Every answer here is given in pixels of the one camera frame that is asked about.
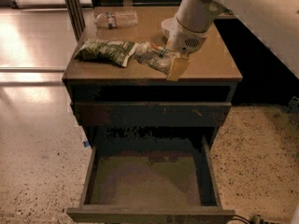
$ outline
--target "terrazzo floor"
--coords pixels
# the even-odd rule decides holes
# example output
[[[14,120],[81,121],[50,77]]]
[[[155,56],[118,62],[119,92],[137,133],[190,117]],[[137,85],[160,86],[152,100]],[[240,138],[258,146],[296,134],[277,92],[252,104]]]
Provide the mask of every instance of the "terrazzo floor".
[[[15,16],[3,12],[7,18]],[[42,15],[45,23],[51,19],[47,14]],[[60,14],[65,31],[51,33],[65,42],[66,51],[55,58],[59,66],[76,46],[67,14]],[[11,19],[16,24],[23,16]],[[7,48],[9,35],[0,34],[0,47]],[[43,39],[35,33],[32,37],[32,45]],[[28,42],[25,33],[19,32],[19,39]],[[53,40],[43,42],[55,52]],[[11,53],[0,64],[15,65],[13,59]],[[1,224],[74,223],[65,210],[78,206],[91,150],[82,144],[85,137],[70,110],[61,75],[0,73]],[[275,105],[234,106],[211,158],[224,209],[247,218],[259,214],[291,221],[299,203],[298,114],[284,113]]]

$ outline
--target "closed drawer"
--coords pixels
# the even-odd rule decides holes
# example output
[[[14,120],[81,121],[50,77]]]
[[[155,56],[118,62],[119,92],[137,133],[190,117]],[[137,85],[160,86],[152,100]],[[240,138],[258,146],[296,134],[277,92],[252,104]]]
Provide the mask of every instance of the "closed drawer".
[[[147,146],[93,147],[76,222],[224,224],[223,210],[204,136],[201,148],[188,140],[156,140]]]
[[[230,107],[230,103],[103,102],[75,103],[73,110],[83,127],[218,127]]]

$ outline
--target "white robotic arm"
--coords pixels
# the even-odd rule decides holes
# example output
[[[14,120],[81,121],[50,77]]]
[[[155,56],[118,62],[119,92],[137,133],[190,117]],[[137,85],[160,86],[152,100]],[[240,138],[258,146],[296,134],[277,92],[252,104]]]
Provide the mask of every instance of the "white robotic arm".
[[[299,76],[299,0],[182,0],[168,48],[183,53],[199,50],[225,8]]]

